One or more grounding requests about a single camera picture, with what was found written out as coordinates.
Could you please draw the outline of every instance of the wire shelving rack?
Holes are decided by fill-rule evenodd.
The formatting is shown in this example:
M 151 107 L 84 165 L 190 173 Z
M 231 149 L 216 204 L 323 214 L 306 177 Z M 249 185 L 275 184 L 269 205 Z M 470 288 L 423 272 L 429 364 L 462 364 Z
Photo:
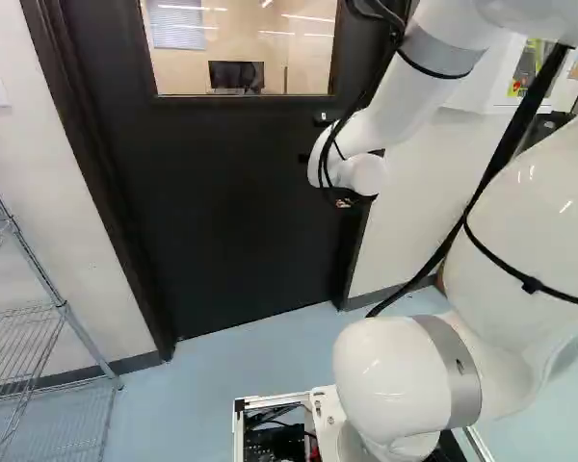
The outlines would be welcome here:
M 47 300 L 0 310 L 0 461 L 100 461 L 120 378 L 51 282 L 0 198 L 0 248 L 13 243 Z M 68 326 L 104 375 L 38 388 Z

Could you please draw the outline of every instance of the floor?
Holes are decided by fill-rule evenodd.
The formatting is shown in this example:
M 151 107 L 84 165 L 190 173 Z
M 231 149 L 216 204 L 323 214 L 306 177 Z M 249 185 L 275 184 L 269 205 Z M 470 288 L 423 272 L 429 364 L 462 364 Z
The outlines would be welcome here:
M 388 314 L 447 309 L 447 300 L 427 288 Z M 333 383 L 334 339 L 365 311 L 340 314 L 322 303 L 178 344 L 170 363 L 124 377 L 105 461 L 230 462 L 233 400 Z M 578 462 L 578 364 L 528 411 L 479 428 L 498 461 Z M 477 460 L 459 439 L 469 462 Z

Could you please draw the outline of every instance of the door window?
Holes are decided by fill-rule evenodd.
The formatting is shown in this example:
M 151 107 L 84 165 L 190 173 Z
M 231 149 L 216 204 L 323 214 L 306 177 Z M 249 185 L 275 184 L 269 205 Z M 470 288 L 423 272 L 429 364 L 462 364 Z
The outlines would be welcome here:
M 330 94 L 338 0 L 141 2 L 159 94 Z

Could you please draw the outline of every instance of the white robotic arm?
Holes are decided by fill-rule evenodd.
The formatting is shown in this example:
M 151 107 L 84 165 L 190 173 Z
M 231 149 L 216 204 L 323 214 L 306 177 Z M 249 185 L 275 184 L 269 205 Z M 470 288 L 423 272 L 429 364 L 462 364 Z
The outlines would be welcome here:
M 331 185 L 318 173 L 330 128 L 310 183 L 378 193 L 384 160 L 368 151 L 410 137 L 505 29 L 578 45 L 578 0 L 422 0 L 371 104 L 336 137 L 346 160 L 333 146 Z M 468 223 L 496 257 L 567 299 L 523 288 L 462 232 L 445 268 L 455 310 L 348 327 L 334 347 L 337 392 L 380 461 L 423 460 L 439 430 L 524 409 L 578 334 L 578 118 L 501 172 Z

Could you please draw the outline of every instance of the black baseboard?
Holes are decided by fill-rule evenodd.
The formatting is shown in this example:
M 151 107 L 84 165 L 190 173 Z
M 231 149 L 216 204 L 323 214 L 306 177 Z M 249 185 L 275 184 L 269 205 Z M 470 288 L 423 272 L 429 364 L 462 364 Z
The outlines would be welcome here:
M 129 358 L 118 359 L 112 361 L 109 366 L 112 371 L 122 375 L 140 371 L 142 369 L 153 368 L 163 364 L 161 355 L 158 351 L 151 351 L 150 353 L 138 354 Z M 54 375 L 46 375 L 37 381 L 37 388 L 53 387 L 57 385 L 65 385 L 66 383 L 78 382 L 79 380 L 86 380 L 88 378 L 99 377 L 103 371 L 98 366 L 90 366 L 89 368 L 77 369 L 75 371 L 68 371 L 56 373 Z
M 417 284 L 413 288 L 413 290 L 418 291 L 418 290 L 423 289 L 425 287 L 431 286 L 434 284 L 435 280 L 436 280 L 436 276 L 434 274 L 432 274 L 430 276 L 426 276 L 424 279 L 422 279 L 419 282 L 419 284 Z M 353 310 L 357 310 L 358 308 L 363 308 L 365 306 L 372 305 L 373 303 L 379 303 L 380 301 L 384 301 L 390 295 L 394 294 L 402 286 L 403 286 L 403 284 L 398 284 L 396 286 L 386 287 L 385 289 L 380 289 L 378 291 L 371 292 L 369 294 L 363 294 L 363 295 L 354 296 L 353 298 L 348 298 L 347 300 L 345 300 L 344 302 L 342 302 L 340 304 L 340 310 L 341 311 L 353 311 Z

